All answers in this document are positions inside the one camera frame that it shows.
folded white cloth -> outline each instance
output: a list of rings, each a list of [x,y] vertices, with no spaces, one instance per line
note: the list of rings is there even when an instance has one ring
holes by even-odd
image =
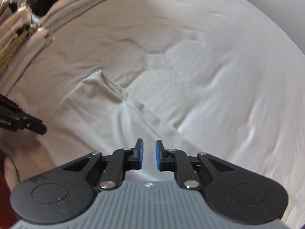
[[[0,93],[7,95],[31,60],[52,40],[49,30],[39,28],[18,50],[0,77]]]
[[[127,175],[136,180],[173,179],[173,174],[157,171],[155,142],[158,139],[165,148],[179,148],[189,155],[196,156],[204,150],[187,142],[102,71],[81,81],[45,124],[48,133],[39,135],[38,140],[56,165],[92,151],[112,154],[116,149],[133,147],[137,138],[144,139],[143,169]]]
[[[38,26],[55,31],[102,1],[104,0],[59,0],[45,16],[39,18],[33,15],[32,19]]]

gray gripper base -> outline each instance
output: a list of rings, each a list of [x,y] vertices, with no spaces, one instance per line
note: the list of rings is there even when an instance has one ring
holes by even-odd
[[[18,222],[13,229],[287,229],[280,220],[243,225],[212,211],[197,191],[181,189],[175,181],[124,181],[116,190],[99,193],[79,217],[56,225]]]

beige folded clothing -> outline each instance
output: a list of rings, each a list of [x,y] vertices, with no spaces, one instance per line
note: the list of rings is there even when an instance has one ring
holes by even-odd
[[[0,74],[4,73],[11,58],[18,51],[20,46],[36,31],[36,27],[29,27],[28,29],[24,29],[24,31],[16,39],[13,39],[9,46],[0,53]]]
[[[20,18],[27,18],[30,13],[30,10],[26,7],[19,8],[0,25],[0,38],[2,38]]]
[[[7,7],[0,15],[0,25],[13,14],[10,7]]]
[[[0,15],[4,12],[4,10],[10,5],[13,0],[1,0],[0,1]]]
[[[0,54],[10,45],[13,39],[16,39],[19,35],[17,33],[12,33],[10,39],[5,43],[5,45],[1,48]]]
[[[5,46],[6,43],[10,41],[10,39],[13,37],[14,34],[19,29],[22,29],[24,26],[28,26],[31,22],[31,15],[30,13],[27,13],[27,16],[19,18],[3,35],[3,37],[0,38],[0,49]]]

white bed sheet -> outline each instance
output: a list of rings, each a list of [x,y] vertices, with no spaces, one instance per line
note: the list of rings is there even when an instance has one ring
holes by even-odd
[[[59,102],[101,69],[194,146],[280,182],[290,199],[283,220],[298,228],[305,223],[304,63],[289,37],[245,0],[107,0],[57,30],[9,98],[47,124]]]

folded towel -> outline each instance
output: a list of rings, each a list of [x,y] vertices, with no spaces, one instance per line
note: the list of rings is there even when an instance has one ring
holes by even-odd
[[[37,31],[36,27],[24,28],[22,33],[15,39],[13,39],[9,46],[0,53],[0,75],[5,72],[7,65],[9,64],[11,58],[18,51],[20,46],[35,32]]]
[[[28,18],[30,13],[30,10],[26,7],[19,8],[0,25],[0,38],[2,38],[20,18]]]
[[[38,28],[29,40],[24,42],[18,52],[10,60],[5,72],[0,76],[0,93],[7,96],[11,88],[18,81],[31,60],[46,45],[52,42],[49,30]]]
[[[12,33],[11,37],[9,38],[9,40],[5,43],[5,45],[2,47],[2,49],[0,50],[0,53],[2,53],[7,47],[9,47],[10,43],[12,42],[13,39],[16,39],[18,37],[18,33]]]
[[[9,0],[1,0],[0,2],[0,15],[2,15],[3,11],[9,6]]]
[[[0,49],[5,46],[9,41],[16,37],[16,32],[24,26],[28,26],[31,22],[31,14],[27,13],[25,17],[18,19],[11,28],[0,38]]]
[[[5,8],[5,10],[0,15],[0,25],[13,14],[10,7]]]
[[[102,1],[104,0],[59,0],[45,16],[33,15],[32,19],[38,26],[55,31]]]
[[[144,139],[143,169],[128,172],[127,179],[173,179],[173,174],[157,171],[155,141],[158,139],[165,148],[179,148],[194,156],[204,150],[191,145],[102,71],[81,81],[45,124],[48,133],[37,139],[56,165],[91,151],[112,154],[116,149],[133,147],[137,138]]]

